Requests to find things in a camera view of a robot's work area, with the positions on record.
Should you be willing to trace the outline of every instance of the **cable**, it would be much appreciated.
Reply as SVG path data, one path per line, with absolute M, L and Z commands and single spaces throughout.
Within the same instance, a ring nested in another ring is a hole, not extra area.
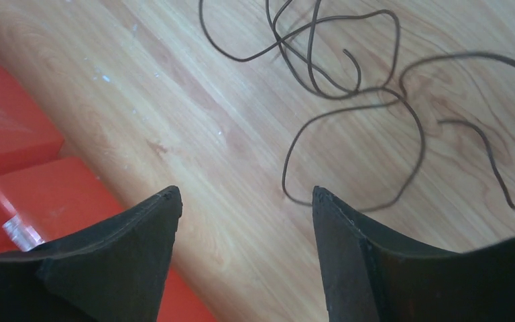
M 387 108 L 387 107 L 393 106 L 397 103 L 403 104 L 403 106 L 410 112 L 411 116 L 415 120 L 417 130 L 419 133 L 419 137 L 420 137 L 420 150 L 419 150 L 418 158 L 416 159 L 415 165 L 412 167 L 412 172 L 410 173 L 408 178 L 404 181 L 404 184 L 400 187 L 400 189 L 398 190 L 398 192 L 396 193 L 394 198 L 392 198 L 391 200 L 389 200 L 385 203 L 382 203 L 380 205 L 376 205 L 376 206 L 369 207 L 366 209 L 359 209 L 359 211 L 362 213 L 367 213 L 370 211 L 377 211 L 377 210 L 385 209 L 385 208 L 391 207 L 392 205 L 396 204 L 400 200 L 400 198 L 404 194 L 405 190 L 409 187 L 409 185 L 415 179 L 415 177 L 418 174 L 418 172 L 421 168 L 421 165 L 425 159 L 426 136 L 425 136 L 425 132 L 424 132 L 424 129 L 423 129 L 423 126 L 422 126 L 419 116 L 417 115 L 416 111 L 412 108 L 412 106 L 408 102 L 408 96 L 409 96 L 408 90 L 404 83 L 404 79 L 405 79 L 406 75 L 411 70 L 414 70 L 415 68 L 417 68 L 421 65 L 431 64 L 431 63 L 442 61 L 442 60 L 462 60 L 462 59 L 494 60 L 494 61 L 501 62 L 503 64 L 506 64 L 508 66 L 515 68 L 515 60 L 514 59 L 506 57 L 506 56 L 502 56 L 499 54 L 495 54 L 492 52 L 468 51 L 468 52 L 458 52 L 458 53 L 453 53 L 453 54 L 441 54 L 441 55 L 436 55 L 436 56 L 430 56 L 430 57 L 423 58 L 423 59 L 417 60 L 417 61 L 409 64 L 406 68 L 404 68 L 400 72 L 400 76 L 398 77 L 398 84 L 399 84 L 401 93 L 397 93 L 396 91 L 388 88 L 388 85 L 390 84 L 392 79 L 394 79 L 394 74 L 397 69 L 398 57 L 399 57 L 399 52 L 400 52 L 400 37 L 401 37 L 400 20 L 393 11 L 387 10 L 387 9 L 381 9 L 381 10 L 377 10 L 377 11 L 374 11 L 371 13 L 367 13 L 365 15 L 334 15 L 334 16 L 330 16 L 330 17 L 319 18 L 318 17 L 319 16 L 319 8 L 321 6 L 322 0 L 316 0 L 314 7 L 313 7 L 311 22 L 307 23 L 305 25 L 302 25 L 299 28 L 296 28 L 294 31 L 289 32 L 285 36 L 281 36 L 277 31 L 277 22 L 278 22 L 279 18 L 281 17 L 281 15 L 289 7 L 289 5 L 291 4 L 292 1 L 293 0 L 287 0 L 281 6 L 280 10 L 275 14 L 274 18 L 272 19 L 271 11 L 270 11 L 270 0 L 266 0 L 266 17 L 267 17 L 267 21 L 270 26 L 270 29 L 275 37 L 275 42 L 272 45 L 268 46 L 267 48 L 263 49 L 262 51 L 254 54 L 254 55 L 251 55 L 247 58 L 238 58 L 234 55 L 229 54 L 224 49 L 219 47 L 215 43 L 214 39 L 212 39 L 212 37 L 210 36 L 210 33 L 206 27 L 206 23 L 204 21 L 204 10 L 203 10 L 204 9 L 204 0 L 198 1 L 198 17 L 200 19 L 200 23 L 201 23 L 201 27 L 203 29 L 204 35 L 206 36 L 207 40 L 210 42 L 212 47 L 214 47 L 222 55 L 224 55 L 224 56 L 228 57 L 229 59 L 232 59 L 236 62 L 248 62 L 250 60 L 254 60 L 254 59 L 259 58 L 260 56 L 268 53 L 269 51 L 275 49 L 275 47 L 277 47 L 279 49 L 279 51 L 281 52 L 281 55 L 287 65 L 287 67 L 289 68 L 289 71 L 291 72 L 293 77 L 296 79 L 296 81 L 308 92 L 310 92 L 318 97 L 322 97 L 324 99 L 329 99 L 329 100 L 342 101 L 342 100 L 351 99 L 353 97 L 356 97 L 356 96 L 362 95 L 362 94 L 366 94 L 366 93 L 388 93 L 396 98 L 395 100 L 387 102 L 387 103 L 356 106 L 356 107 L 346 107 L 346 108 L 322 113 L 320 115 L 317 115 L 317 116 L 309 119 L 299 129 L 299 131 L 295 135 L 293 141 L 291 142 L 289 150 L 287 151 L 287 155 L 285 157 L 285 162 L 283 165 L 282 178 L 281 178 L 281 185 L 282 185 L 283 193 L 291 201 L 293 201 L 294 203 L 299 204 L 299 205 L 304 205 L 304 206 L 310 207 L 310 206 L 312 206 L 312 203 L 310 201 L 299 200 L 299 199 L 293 197 L 289 193 L 289 191 L 287 190 L 287 186 L 286 186 L 287 169 L 288 169 L 288 165 L 289 165 L 289 159 L 291 158 L 291 154 L 293 152 L 293 149 L 295 148 L 297 141 L 299 140 L 299 137 L 301 136 L 303 131 L 308 126 L 313 124 L 314 122 L 316 122 L 322 118 L 334 116 L 334 115 L 337 115 L 340 113 L 346 113 L 346 112 L 352 112 L 352 111 L 365 111 L 368 109 Z M 338 84 L 323 69 L 321 69 L 320 67 L 318 67 L 316 64 L 313 63 L 312 47 L 313 47 L 314 36 L 315 36 L 314 31 L 315 31 L 315 28 L 317 25 L 319 25 L 320 23 L 325 23 L 325 22 L 329 22 L 329 21 L 337 21 L 337 20 L 358 21 L 358 20 L 363 20 L 363 19 L 369 19 L 371 17 L 375 17 L 378 15 L 387 15 L 390 18 L 392 18 L 392 21 L 394 22 L 395 32 L 396 32 L 396 38 L 394 41 L 394 51 L 393 51 L 393 55 L 392 55 L 392 65 L 390 67 L 390 71 L 388 73 L 388 76 L 386 77 L 386 80 L 381 85 L 373 86 L 373 87 L 366 87 L 364 89 L 361 89 L 362 71 L 361 71 L 360 64 L 358 63 L 358 60 L 356 59 L 356 57 L 354 57 L 354 55 L 352 55 L 352 53 L 350 53 L 346 49 L 343 49 L 343 53 L 353 63 L 353 65 L 356 69 L 356 73 L 357 73 L 356 85 L 355 85 L 354 89 L 347 89 L 343 85 Z M 307 29 L 309 29 L 308 44 L 307 44 L 307 49 L 306 49 L 306 55 L 303 55 L 299 51 L 297 51 L 295 48 L 293 48 L 288 43 L 288 40 L 293 38 L 294 36 L 298 35 L 299 33 L 304 32 Z M 293 63 L 291 63 L 291 61 L 289 60 L 289 57 L 287 56 L 287 50 L 291 51 L 291 53 L 293 53 L 297 58 L 299 58 L 301 61 L 303 61 L 307 65 L 307 75 L 308 75 L 309 81 L 312 85 L 311 87 L 309 85 L 307 85 L 305 83 L 305 81 L 303 80 L 303 78 L 301 78 L 301 76 L 297 73 Z M 314 75 L 314 71 L 318 72 L 331 85 L 333 85 L 336 89 L 338 89 L 339 91 L 342 91 L 344 93 L 342 95 L 331 95 L 329 93 L 324 92 L 317 83 L 317 80 Z M 492 148 L 490 146 L 490 142 L 487 139 L 487 136 L 485 135 L 485 133 L 478 126 L 476 126 L 466 120 L 443 119 L 443 120 L 439 120 L 438 124 L 440 124 L 440 125 L 444 125 L 444 124 L 463 125 L 466 127 L 470 127 L 471 129 L 474 129 L 479 134 L 479 136 L 481 137 L 481 139 L 483 140 L 483 142 L 485 144 L 487 157 L 489 158 L 489 161 L 490 161 L 490 164 L 492 167 L 492 171 L 494 173 L 494 176 L 496 177 L 496 180 L 498 181 L 498 184 L 500 185 L 500 188 L 502 189 L 502 192 L 504 194 L 506 202 L 511 209 L 515 210 L 515 204 L 512 200 L 512 197 L 510 196 L 510 193 L 508 192 L 508 188 L 506 187 L 506 184 L 502 180 L 502 177 L 498 171 L 498 168 L 496 167 L 496 162 L 494 160 Z

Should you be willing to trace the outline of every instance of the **black object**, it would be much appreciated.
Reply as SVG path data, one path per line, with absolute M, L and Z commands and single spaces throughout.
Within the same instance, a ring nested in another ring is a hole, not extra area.
M 448 252 L 319 187 L 313 223 L 331 322 L 515 321 L 515 238 Z
M 0 254 L 0 321 L 155 321 L 181 212 L 171 186 L 30 252 Z

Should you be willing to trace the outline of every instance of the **wooden table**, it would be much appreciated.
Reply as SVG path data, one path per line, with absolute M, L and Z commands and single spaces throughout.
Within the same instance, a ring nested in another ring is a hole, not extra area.
M 280 1 L 273 1 L 277 10 Z M 296 1 L 285 32 L 310 19 Z M 388 8 L 402 22 L 400 68 L 435 53 L 494 50 L 515 58 L 515 1 L 325 1 L 321 15 Z M 263 1 L 207 0 L 216 41 L 247 56 L 269 45 Z M 0 0 L 0 62 L 41 104 L 101 178 L 128 205 L 169 184 L 184 215 L 174 265 L 221 321 L 326 321 L 311 211 L 280 188 L 285 153 L 310 117 L 377 101 L 330 102 L 308 94 L 278 52 L 240 64 L 206 41 L 196 0 Z M 365 84 L 389 69 L 389 19 L 317 28 L 315 62 Z M 307 35 L 294 40 L 304 49 Z M 299 64 L 300 71 L 305 66 Z M 465 251 L 515 235 L 515 213 L 496 184 L 478 122 L 515 198 L 515 70 L 495 62 L 444 62 L 409 77 L 410 101 L 428 133 L 422 172 L 392 208 L 370 215 L 423 242 Z M 391 198 L 419 140 L 402 107 L 350 113 L 304 134 L 288 187 L 309 199 L 323 185 L 362 208 Z

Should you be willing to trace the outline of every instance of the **tangled cord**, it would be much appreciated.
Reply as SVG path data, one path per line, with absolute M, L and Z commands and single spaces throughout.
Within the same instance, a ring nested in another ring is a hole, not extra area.
M 266 16 L 268 19 L 268 23 L 270 25 L 270 29 L 273 32 L 273 35 L 274 35 L 276 41 L 272 45 L 268 46 L 266 49 L 258 52 L 257 54 L 254 54 L 250 57 L 247 57 L 247 58 L 238 58 L 236 56 L 233 56 L 233 55 L 229 54 L 228 52 L 226 52 L 224 49 L 220 48 L 218 45 L 216 45 L 216 43 L 210 36 L 210 33 L 208 32 L 208 29 L 207 29 L 205 21 L 204 21 L 204 14 L 203 14 L 204 0 L 199 0 L 199 2 L 198 2 L 198 16 L 199 16 L 199 19 L 201 22 L 203 32 L 204 32 L 207 40 L 210 42 L 210 44 L 216 50 L 218 50 L 220 53 L 222 53 L 222 55 L 224 55 L 234 61 L 248 62 L 250 60 L 254 60 L 254 59 L 264 55 L 265 53 L 273 50 L 275 47 L 278 47 L 286 65 L 289 68 L 290 72 L 292 73 L 293 77 L 297 80 L 297 82 L 304 89 L 306 89 L 308 92 L 310 92 L 318 97 L 322 97 L 324 99 L 329 99 L 329 100 L 342 101 L 342 100 L 351 99 L 353 97 L 356 97 L 356 96 L 362 95 L 362 94 L 366 94 L 366 93 L 388 93 L 396 98 L 393 101 L 390 101 L 387 103 L 356 106 L 356 107 L 346 107 L 343 109 L 337 109 L 334 111 L 326 112 L 326 113 L 317 115 L 317 116 L 313 117 L 312 119 L 309 119 L 299 129 L 299 131 L 295 135 L 293 141 L 291 142 L 289 150 L 287 151 L 287 155 L 285 157 L 285 162 L 283 165 L 283 173 L 282 173 L 283 192 L 291 201 L 293 201 L 299 205 L 305 205 L 305 206 L 310 207 L 310 206 L 312 206 L 312 203 L 309 201 L 299 200 L 299 199 L 293 197 L 287 191 L 287 186 L 286 186 L 287 168 L 289 165 L 289 159 L 291 157 L 291 154 L 293 152 L 293 149 L 295 148 L 297 141 L 299 140 L 299 137 L 301 136 L 303 131 L 308 126 L 310 126 L 312 123 L 314 123 L 322 118 L 333 116 L 333 115 L 340 114 L 340 113 L 345 113 L 345 112 L 350 112 L 350 111 L 362 111 L 362 110 L 368 110 L 368 109 L 386 108 L 386 107 L 395 105 L 397 103 L 403 104 L 403 106 L 410 112 L 411 116 L 415 120 L 417 129 L 418 129 L 418 133 L 419 133 L 419 137 L 420 137 L 420 150 L 419 150 L 419 154 L 418 154 L 416 163 L 412 168 L 412 172 L 410 173 L 408 178 L 404 181 L 403 185 L 400 187 L 400 190 L 396 193 L 394 198 L 392 198 L 391 200 L 389 200 L 385 203 L 382 203 L 380 205 L 376 205 L 374 207 L 359 209 L 359 211 L 366 213 L 366 212 L 370 212 L 370 211 L 377 211 L 380 209 L 385 209 L 385 208 L 391 207 L 392 205 L 397 203 L 398 200 L 400 200 L 401 196 L 404 194 L 407 187 L 413 182 L 415 176 L 417 175 L 417 173 L 419 172 L 419 170 L 421 168 L 421 165 L 425 158 L 425 152 L 426 152 L 426 136 L 425 136 L 425 132 L 423 130 L 423 125 L 422 125 L 421 120 L 420 120 L 419 116 L 417 115 L 416 111 L 412 108 L 412 106 L 408 102 L 408 91 L 404 84 L 404 79 L 405 79 L 407 73 L 410 72 L 412 69 L 414 69 L 418 66 L 421 66 L 423 64 L 430 64 L 430 63 L 438 62 L 438 61 L 442 61 L 442 60 L 463 60 L 463 59 L 495 60 L 495 61 L 501 62 L 503 64 L 506 64 L 508 66 L 515 68 L 515 60 L 514 59 L 506 57 L 506 56 L 502 56 L 499 54 L 494 54 L 491 52 L 478 52 L 478 51 L 470 52 L 469 51 L 469 52 L 459 52 L 459 53 L 454 53 L 454 54 L 443 54 L 443 55 L 431 56 L 428 58 L 423 58 L 423 59 L 417 60 L 417 61 L 413 62 L 412 64 L 409 64 L 404 70 L 402 70 L 402 72 L 400 73 L 400 76 L 398 77 L 398 84 L 399 84 L 401 93 L 398 93 L 398 92 L 388 88 L 388 84 L 390 83 L 390 81 L 392 81 L 392 79 L 394 78 L 394 74 L 396 72 L 396 67 L 398 65 L 399 51 L 400 51 L 400 32 L 401 32 L 400 20 L 393 11 L 387 10 L 387 9 L 382 9 L 382 10 L 377 10 L 375 12 L 368 13 L 365 15 L 334 15 L 334 16 L 330 16 L 330 17 L 319 18 L 319 8 L 321 6 L 321 0 L 316 0 L 315 4 L 314 4 L 314 8 L 313 8 L 311 22 L 295 29 L 294 31 L 286 34 L 285 36 L 281 36 L 277 31 L 277 22 L 278 22 L 280 16 L 283 14 L 283 12 L 289 6 L 289 4 L 291 4 L 291 2 L 293 2 L 293 0 L 287 0 L 281 6 L 280 10 L 275 14 L 274 18 L 272 19 L 271 12 L 270 12 L 270 0 L 266 0 Z M 356 75 L 356 85 L 355 85 L 354 89 L 347 89 L 346 87 L 338 84 L 325 71 L 323 71 L 321 68 L 319 68 L 317 65 L 315 65 L 312 62 L 312 47 L 313 47 L 313 42 L 314 42 L 314 31 L 318 24 L 325 23 L 328 21 L 337 21 L 337 20 L 363 20 L 363 19 L 369 19 L 371 17 L 375 17 L 375 16 L 379 16 L 379 15 L 387 15 L 387 16 L 391 17 L 392 20 L 394 21 L 394 26 L 395 26 L 395 30 L 396 30 L 396 40 L 394 42 L 394 51 L 393 51 L 393 55 L 392 55 L 392 66 L 390 68 L 390 72 L 389 72 L 388 76 L 386 77 L 386 80 L 384 81 L 384 83 L 382 83 L 382 85 L 361 89 L 360 87 L 361 87 L 361 81 L 362 81 L 362 72 L 361 72 L 360 65 L 359 65 L 358 61 L 356 60 L 356 58 L 354 57 L 354 55 L 352 55 L 346 49 L 343 50 L 343 53 L 344 53 L 344 55 L 346 55 L 346 57 L 348 57 L 348 59 L 350 59 L 350 61 L 353 63 L 353 65 L 355 66 L 355 69 L 356 69 L 357 75 Z M 307 53 L 306 53 L 306 56 L 303 56 L 299 51 L 297 51 L 295 48 L 293 48 L 287 41 L 290 38 L 296 36 L 297 34 L 303 32 L 307 29 L 309 29 Z M 303 61 L 307 65 L 309 81 L 310 81 L 312 87 L 308 86 L 303 81 L 301 76 L 297 73 L 297 71 L 295 70 L 295 67 L 293 66 L 293 63 L 291 63 L 291 61 L 289 60 L 289 57 L 287 56 L 287 50 L 289 50 L 291 53 L 293 53 L 297 58 L 299 58 L 301 61 Z M 340 91 L 342 91 L 343 94 L 342 95 L 331 95 L 331 94 L 326 93 L 323 90 L 321 90 L 321 88 L 317 84 L 317 80 L 315 79 L 314 71 L 318 72 L 322 77 L 324 77 L 336 89 L 339 89 Z M 512 201 L 512 197 L 510 196 L 510 193 L 508 192 L 508 188 L 506 187 L 506 184 L 504 183 L 504 180 L 502 179 L 502 177 L 498 171 L 496 162 L 494 160 L 494 155 L 492 152 L 492 147 L 491 147 L 490 142 L 489 142 L 487 136 L 485 135 L 485 133 L 475 124 L 472 124 L 471 122 L 462 120 L 462 119 L 442 119 L 442 120 L 438 120 L 438 124 L 440 124 L 440 125 L 444 125 L 444 124 L 462 125 L 462 126 L 473 129 L 475 132 L 477 132 L 479 134 L 479 136 L 481 137 L 481 139 L 483 140 L 483 143 L 485 145 L 487 157 L 489 158 L 494 176 L 496 177 L 496 180 L 498 181 L 498 184 L 500 185 L 500 188 L 502 189 L 502 192 L 504 194 L 506 202 L 511 209 L 515 210 L 515 204 Z

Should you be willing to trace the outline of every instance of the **wire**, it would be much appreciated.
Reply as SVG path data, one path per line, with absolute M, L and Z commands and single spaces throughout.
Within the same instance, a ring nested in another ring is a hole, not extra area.
M 250 60 L 259 58 L 260 56 L 268 53 L 269 51 L 271 51 L 277 47 L 279 49 L 279 51 L 281 52 L 281 55 L 287 65 L 287 67 L 289 68 L 289 71 L 291 72 L 293 77 L 296 79 L 296 81 L 308 92 L 310 92 L 318 97 L 322 97 L 324 99 L 329 99 L 329 100 L 342 101 L 342 100 L 351 99 L 353 97 L 356 97 L 356 96 L 362 95 L 362 94 L 366 94 L 366 93 L 388 93 L 396 98 L 395 100 L 387 102 L 387 103 L 346 107 L 346 108 L 322 113 L 320 115 L 317 115 L 317 116 L 309 119 L 299 129 L 299 131 L 295 135 L 295 137 L 294 137 L 293 141 L 291 142 L 291 145 L 287 151 L 287 155 L 285 157 L 285 162 L 283 165 L 282 177 L 281 177 L 281 185 L 282 185 L 283 193 L 291 201 L 293 201 L 296 204 L 304 205 L 304 206 L 308 206 L 308 207 L 312 206 L 312 203 L 310 201 L 303 201 L 303 200 L 293 197 L 289 193 L 287 186 L 286 186 L 286 178 L 287 178 L 287 169 L 288 169 L 288 165 L 289 165 L 289 159 L 291 158 L 293 149 L 295 148 L 295 145 L 297 144 L 297 141 L 299 140 L 301 134 L 308 126 L 310 126 L 311 124 L 313 124 L 314 122 L 316 122 L 320 119 L 334 116 L 334 115 L 337 115 L 340 113 L 347 113 L 347 112 L 352 112 L 352 111 L 366 111 L 368 109 L 382 109 L 382 108 L 391 107 L 398 103 L 403 104 L 403 106 L 410 112 L 411 116 L 415 120 L 416 127 L 417 127 L 417 130 L 419 133 L 420 150 L 418 153 L 418 158 L 416 159 L 416 162 L 415 162 L 414 166 L 412 167 L 412 172 L 410 173 L 408 178 L 404 181 L 404 184 L 400 187 L 400 189 L 398 190 L 398 192 L 396 193 L 394 198 L 392 198 L 391 200 L 389 200 L 385 203 L 382 203 L 380 205 L 376 205 L 376 206 L 365 208 L 365 209 L 359 209 L 359 211 L 363 212 L 363 213 L 367 213 L 370 211 L 377 211 L 377 210 L 385 209 L 385 208 L 391 207 L 392 205 L 396 204 L 400 200 L 400 198 L 404 194 L 405 190 L 414 181 L 414 179 L 415 179 L 416 175 L 418 174 L 419 170 L 421 169 L 421 165 L 425 159 L 426 135 L 425 135 L 425 132 L 424 132 L 424 129 L 423 129 L 423 126 L 422 126 L 419 116 L 417 115 L 416 111 L 412 108 L 412 106 L 408 102 L 408 96 L 409 96 L 408 90 L 404 83 L 404 79 L 405 79 L 406 75 L 410 71 L 414 70 L 415 68 L 417 68 L 419 66 L 422 66 L 424 64 L 431 64 L 431 63 L 439 62 L 439 61 L 443 61 L 443 60 L 464 60 L 464 59 L 494 60 L 494 61 L 501 62 L 502 64 L 506 64 L 508 66 L 515 68 L 515 59 L 509 58 L 506 56 L 502 56 L 502 55 L 499 55 L 496 53 L 484 52 L 484 51 L 457 52 L 457 53 L 452 53 L 452 54 L 441 54 L 441 55 L 423 58 L 423 59 L 417 60 L 417 61 L 409 64 L 406 68 L 404 68 L 400 72 L 400 76 L 398 77 L 398 84 L 399 84 L 401 93 L 398 93 L 398 92 L 388 88 L 388 85 L 394 79 L 394 74 L 397 69 L 399 52 L 400 52 L 401 26 L 400 26 L 400 19 L 398 18 L 398 16 L 391 10 L 381 9 L 381 10 L 377 10 L 377 11 L 374 11 L 371 13 L 367 13 L 365 15 L 334 15 L 334 16 L 330 16 L 330 17 L 319 18 L 319 8 L 321 6 L 321 1 L 322 0 L 315 1 L 311 22 L 309 22 L 305 25 L 302 25 L 299 28 L 296 28 L 295 30 L 293 30 L 292 32 L 289 32 L 285 36 L 281 36 L 277 31 L 277 22 L 278 22 L 279 18 L 281 17 L 281 15 L 289 7 L 291 2 L 293 2 L 293 0 L 287 0 L 281 6 L 280 10 L 275 14 L 273 19 L 272 19 L 272 15 L 271 15 L 271 11 L 270 11 L 270 0 L 266 0 L 266 17 L 267 17 L 267 21 L 270 26 L 270 29 L 275 37 L 275 42 L 273 44 L 271 44 L 270 46 L 268 46 L 267 48 L 261 50 L 260 52 L 254 54 L 254 55 L 251 55 L 247 58 L 238 58 L 238 57 L 226 52 L 224 49 L 222 49 L 220 46 L 218 46 L 215 43 L 214 39 L 212 39 L 212 37 L 210 36 L 210 33 L 206 27 L 206 23 L 204 21 L 204 10 L 203 10 L 204 9 L 204 0 L 199 0 L 199 2 L 198 2 L 198 16 L 200 19 L 200 23 L 201 23 L 201 27 L 203 29 L 204 35 L 206 36 L 207 40 L 210 42 L 212 47 L 214 47 L 222 55 L 224 55 L 224 56 L 228 57 L 229 59 L 232 59 L 236 62 L 248 62 Z M 314 31 L 315 31 L 315 28 L 317 25 L 319 25 L 320 23 L 325 23 L 325 22 L 329 22 L 329 21 L 338 21 L 338 20 L 359 21 L 359 20 L 369 19 L 369 18 L 379 16 L 379 15 L 387 15 L 388 17 L 390 17 L 392 19 L 392 21 L 394 22 L 395 33 L 396 33 L 390 71 L 389 71 L 388 76 L 386 77 L 385 81 L 381 85 L 374 86 L 374 87 L 366 87 L 364 89 L 361 89 L 362 71 L 361 71 L 360 64 L 358 63 L 358 60 L 356 59 L 356 57 L 354 57 L 354 55 L 352 55 L 352 53 L 350 53 L 346 49 L 343 49 L 343 53 L 344 53 L 344 55 L 346 55 L 346 57 L 348 57 L 348 59 L 350 59 L 350 61 L 352 62 L 352 64 L 354 65 L 354 67 L 356 69 L 356 74 L 357 74 L 356 75 L 356 85 L 353 89 L 348 89 L 348 88 L 344 87 L 343 85 L 340 85 L 334 79 L 332 79 L 323 69 L 321 69 L 320 67 L 318 67 L 316 64 L 313 63 L 312 48 L 313 48 L 314 37 L 315 37 Z M 297 51 L 295 48 L 293 48 L 288 43 L 288 40 L 290 40 L 294 36 L 300 34 L 301 32 L 304 32 L 307 29 L 309 29 L 309 31 L 308 31 L 309 37 L 308 37 L 306 55 L 303 55 L 299 51 Z M 291 63 L 291 61 L 289 60 L 289 57 L 287 55 L 287 50 L 289 50 L 299 60 L 303 61 L 307 65 L 307 75 L 309 77 L 309 82 L 312 85 L 311 87 L 308 84 L 306 84 L 305 81 L 303 80 L 303 78 L 297 73 L 293 63 Z M 338 89 L 344 93 L 341 95 L 332 95 L 332 94 L 329 94 L 329 93 L 326 93 L 325 91 L 323 91 L 317 83 L 314 72 L 318 72 L 331 85 L 333 85 L 336 89 Z M 494 155 L 492 152 L 492 147 L 490 146 L 490 142 L 489 142 L 487 136 L 485 135 L 485 133 L 478 126 L 476 126 L 475 124 L 472 124 L 471 122 L 469 122 L 467 120 L 443 119 L 443 120 L 439 120 L 438 124 L 462 125 L 462 126 L 470 127 L 471 129 L 474 129 L 479 134 L 479 136 L 481 137 L 481 139 L 483 140 L 483 142 L 485 144 L 487 157 L 489 158 L 489 161 L 490 161 L 490 164 L 492 167 L 492 171 L 494 173 L 494 176 L 496 177 L 496 180 L 498 181 L 498 184 L 500 185 L 500 188 L 502 189 L 502 192 L 504 194 L 506 202 L 511 209 L 515 210 L 515 204 L 512 200 L 512 197 L 510 196 L 510 193 L 508 192 L 508 188 L 506 187 L 506 184 L 502 180 L 502 177 L 498 171 L 498 168 L 496 166 L 496 162 L 494 159 Z

